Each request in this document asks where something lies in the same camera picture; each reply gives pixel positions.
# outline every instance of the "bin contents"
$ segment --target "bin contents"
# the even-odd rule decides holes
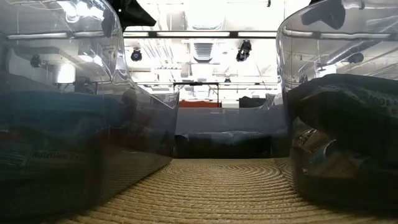
[[[378,208],[397,205],[397,87],[395,80],[331,74],[288,92],[299,191],[358,204],[383,201]]]
[[[0,12],[1,223],[86,209],[172,160],[178,93],[160,100],[131,80],[107,1]]]

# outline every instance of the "floor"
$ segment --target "floor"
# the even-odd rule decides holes
[[[290,178],[287,159],[175,159],[59,224],[398,223],[320,208],[297,195]]]

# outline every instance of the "ceiling light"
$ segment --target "ceiling light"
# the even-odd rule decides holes
[[[93,61],[94,61],[95,64],[97,64],[99,66],[103,66],[102,58],[100,56],[95,55],[95,57],[93,58]]]
[[[140,49],[134,49],[132,54],[131,54],[131,60],[133,62],[139,62],[142,60],[142,54]]]
[[[238,54],[236,55],[237,62],[244,62],[250,56],[251,51],[251,43],[250,40],[243,40],[241,44]]]
[[[276,37],[277,32],[238,32],[238,37]]]
[[[57,2],[69,16],[77,16],[76,5],[70,1]]]
[[[39,68],[42,64],[40,59],[40,55],[33,55],[32,59],[30,60],[30,65],[34,68]]]
[[[71,64],[63,64],[57,73],[57,83],[73,83],[76,78],[76,68]]]
[[[335,74],[337,72],[336,65],[324,66],[317,70],[316,77],[321,78],[327,74]]]
[[[93,62],[93,57],[89,55],[79,55],[79,57],[85,62]]]
[[[220,83],[220,85],[256,85],[256,83]]]
[[[124,32],[123,37],[148,37],[148,32]]]
[[[313,32],[288,30],[288,29],[286,29],[286,27],[284,27],[282,29],[282,32],[285,35],[291,35],[291,36],[296,36],[296,37],[311,37],[313,35]]]
[[[90,9],[87,6],[87,3],[80,1],[76,5],[76,13],[79,16],[87,15]]]
[[[214,39],[184,39],[181,40],[183,44],[224,44],[226,43],[225,40],[214,40]]]
[[[158,37],[229,37],[229,32],[218,31],[168,31],[158,32]]]
[[[75,37],[102,37],[104,36],[104,31],[82,31],[73,33]]]
[[[186,0],[183,6],[188,29],[217,30],[216,27],[221,27],[224,22],[227,7],[226,0]]]
[[[66,32],[63,33],[53,33],[53,34],[16,34],[16,35],[8,35],[8,39],[10,40],[24,40],[24,39],[43,39],[43,38],[67,38],[68,34]]]

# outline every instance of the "spotlight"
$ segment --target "spotlight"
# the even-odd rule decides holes
[[[251,51],[250,40],[244,40],[236,55],[236,61],[244,62],[249,56]]]
[[[346,59],[346,61],[349,63],[361,63],[361,62],[363,62],[363,59],[364,59],[364,57],[363,57],[362,53],[356,53],[356,54],[349,56]]]
[[[40,60],[40,55],[33,55],[32,59],[30,60],[30,65],[34,68],[39,68],[42,61]]]
[[[139,49],[134,49],[134,51],[131,54],[131,60],[133,62],[139,62],[142,59],[142,54]]]

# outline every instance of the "light fixture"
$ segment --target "light fixture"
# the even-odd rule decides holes
[[[142,54],[140,49],[134,49],[132,54],[131,54],[131,60],[133,62],[139,62],[142,60]]]
[[[104,36],[104,31],[81,31],[73,33],[75,37],[102,37]]]
[[[148,37],[148,32],[124,32],[123,37]]]
[[[346,59],[348,63],[361,63],[363,60],[364,56],[362,53],[355,53]]]
[[[238,32],[238,37],[276,37],[277,32]]]
[[[30,66],[34,68],[39,68],[42,64],[40,59],[40,55],[33,55],[32,59],[30,60]]]
[[[57,83],[73,83],[76,79],[76,68],[69,63],[65,63],[58,67],[56,76]]]
[[[225,20],[227,0],[186,0],[183,6],[188,29],[217,30]]]
[[[251,43],[250,40],[243,40],[236,55],[237,62],[244,62],[250,56]]]
[[[321,78],[327,74],[335,74],[336,72],[337,72],[336,65],[323,66],[317,70],[316,77]]]
[[[229,32],[218,31],[168,31],[158,32],[158,37],[229,37]]]
[[[282,32],[285,35],[291,35],[291,36],[294,36],[294,37],[311,37],[313,35],[313,32],[288,30],[288,29],[286,29],[286,27],[282,28]]]
[[[69,23],[76,23],[79,17],[76,11],[76,5],[71,1],[58,1],[57,2],[65,11],[65,20]]]
[[[219,85],[242,85],[242,86],[246,86],[246,85],[256,85],[256,83],[244,83],[244,82],[226,82],[226,83],[219,83]]]
[[[98,55],[79,55],[80,59],[82,59],[83,61],[87,62],[87,63],[91,63],[94,62],[99,66],[102,66],[102,58]]]

